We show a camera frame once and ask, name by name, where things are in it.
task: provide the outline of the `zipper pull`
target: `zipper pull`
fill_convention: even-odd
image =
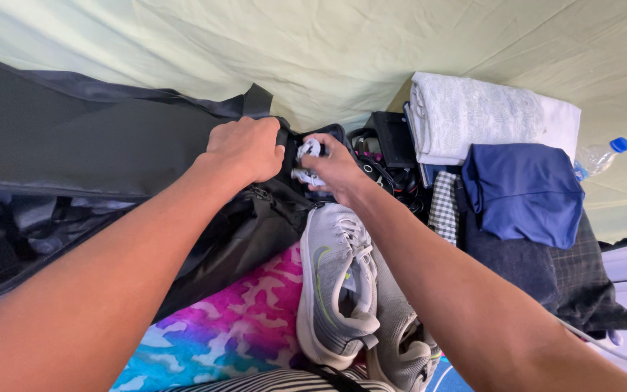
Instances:
[[[264,189],[260,189],[255,185],[251,185],[249,186],[249,188],[251,189],[251,192],[254,195],[256,195],[258,199],[267,200],[267,201],[272,200],[272,197],[270,196],[270,193],[268,191]]]

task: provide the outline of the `blue bottle cap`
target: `blue bottle cap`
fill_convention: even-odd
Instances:
[[[609,143],[609,145],[617,153],[622,153],[624,151],[627,151],[627,139],[626,138],[615,138]]]

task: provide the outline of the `sneaker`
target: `sneaker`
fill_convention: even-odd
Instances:
[[[424,330],[381,253],[371,257],[378,270],[377,316],[379,344],[367,353],[370,379],[386,382],[397,392],[422,392],[437,368],[442,352]]]
[[[311,361],[343,370],[378,342],[371,239],[351,209],[325,203],[309,213],[301,250],[299,345]]]

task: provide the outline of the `hand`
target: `hand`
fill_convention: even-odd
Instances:
[[[351,195],[354,192],[359,192],[370,184],[374,188],[379,188],[361,171],[350,152],[338,139],[327,133],[314,133],[305,137],[304,141],[310,138],[325,144],[329,154],[321,158],[310,155],[302,157],[302,166],[316,170],[318,176],[325,182],[324,186],[309,184],[309,190],[332,192],[338,203],[351,207]]]
[[[267,181],[280,171],[284,159],[284,146],[275,145],[278,130],[279,121],[274,117],[241,117],[212,129],[205,154],[233,165],[247,184]]]

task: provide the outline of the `colorful blanket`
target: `colorful blanket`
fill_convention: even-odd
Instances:
[[[302,355],[299,243],[149,327],[111,392],[156,391],[290,368]]]

